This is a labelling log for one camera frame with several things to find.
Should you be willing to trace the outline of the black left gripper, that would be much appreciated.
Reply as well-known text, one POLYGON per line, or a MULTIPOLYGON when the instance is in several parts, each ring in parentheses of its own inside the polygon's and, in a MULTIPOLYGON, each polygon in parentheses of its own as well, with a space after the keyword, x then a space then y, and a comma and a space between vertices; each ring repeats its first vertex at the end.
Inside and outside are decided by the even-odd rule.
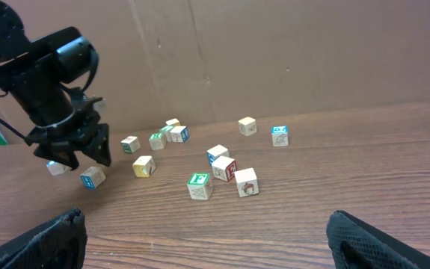
POLYGON ((74 99, 70 103, 73 112, 66 119, 49 126, 34 127, 24 142, 29 146, 39 144, 34 151, 35 156, 68 166, 71 170, 79 167, 74 153, 76 150, 82 151, 98 164, 109 167, 109 126, 107 123, 99 124, 100 115, 93 109, 93 103, 101 99, 95 96, 74 99))

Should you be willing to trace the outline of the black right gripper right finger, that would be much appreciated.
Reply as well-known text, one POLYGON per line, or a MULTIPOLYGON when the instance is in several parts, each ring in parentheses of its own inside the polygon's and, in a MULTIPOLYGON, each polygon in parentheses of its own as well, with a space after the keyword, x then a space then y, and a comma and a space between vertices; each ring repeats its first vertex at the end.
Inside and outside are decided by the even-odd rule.
POLYGON ((345 211, 326 228, 336 269, 430 269, 430 256, 345 211))

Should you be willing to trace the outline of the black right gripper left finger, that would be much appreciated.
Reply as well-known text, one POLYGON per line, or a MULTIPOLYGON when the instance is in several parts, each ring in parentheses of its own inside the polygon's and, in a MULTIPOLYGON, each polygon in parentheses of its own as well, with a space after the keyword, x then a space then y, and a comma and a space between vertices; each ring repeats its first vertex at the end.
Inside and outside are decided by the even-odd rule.
POLYGON ((0 269, 81 269, 87 230, 79 208, 36 226, 0 246, 0 269))

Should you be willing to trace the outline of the wooden block red U side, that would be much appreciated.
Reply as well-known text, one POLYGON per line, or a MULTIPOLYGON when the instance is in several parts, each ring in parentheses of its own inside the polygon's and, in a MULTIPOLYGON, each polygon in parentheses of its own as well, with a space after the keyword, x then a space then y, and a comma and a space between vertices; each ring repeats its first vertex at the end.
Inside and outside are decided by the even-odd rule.
POLYGON ((90 167, 84 171, 80 178, 88 189, 95 189, 106 180, 106 175, 100 167, 90 167))

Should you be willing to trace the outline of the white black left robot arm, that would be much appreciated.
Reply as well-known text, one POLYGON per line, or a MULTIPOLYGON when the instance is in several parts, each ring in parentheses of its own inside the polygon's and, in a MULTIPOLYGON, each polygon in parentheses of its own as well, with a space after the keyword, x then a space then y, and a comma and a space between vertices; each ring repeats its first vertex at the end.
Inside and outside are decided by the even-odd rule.
POLYGON ((21 138, 34 155, 76 169, 76 152, 111 164, 109 126, 88 97, 99 56, 77 28, 30 41, 18 14, 0 1, 0 90, 11 94, 34 128, 21 138))

